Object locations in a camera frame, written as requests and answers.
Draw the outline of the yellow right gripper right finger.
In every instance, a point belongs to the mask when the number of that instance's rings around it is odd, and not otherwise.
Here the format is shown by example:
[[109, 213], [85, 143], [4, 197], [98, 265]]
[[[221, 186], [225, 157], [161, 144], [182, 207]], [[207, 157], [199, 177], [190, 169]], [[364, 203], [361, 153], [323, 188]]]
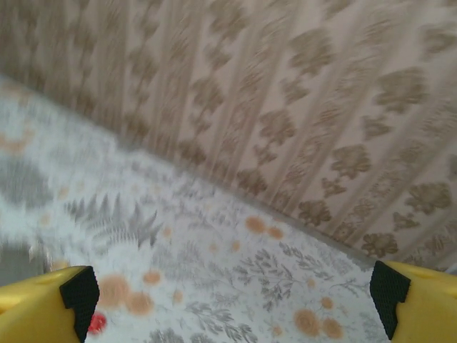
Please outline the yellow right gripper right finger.
[[377, 261], [369, 292], [391, 342], [456, 343], [456, 276]]

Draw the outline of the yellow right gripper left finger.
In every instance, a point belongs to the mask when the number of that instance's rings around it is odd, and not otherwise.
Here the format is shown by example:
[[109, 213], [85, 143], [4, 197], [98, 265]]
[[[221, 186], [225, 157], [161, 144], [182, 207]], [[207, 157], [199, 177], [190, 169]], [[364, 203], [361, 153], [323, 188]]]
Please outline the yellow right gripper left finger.
[[1, 341], [84, 342], [98, 300], [91, 266], [67, 267], [2, 286]]

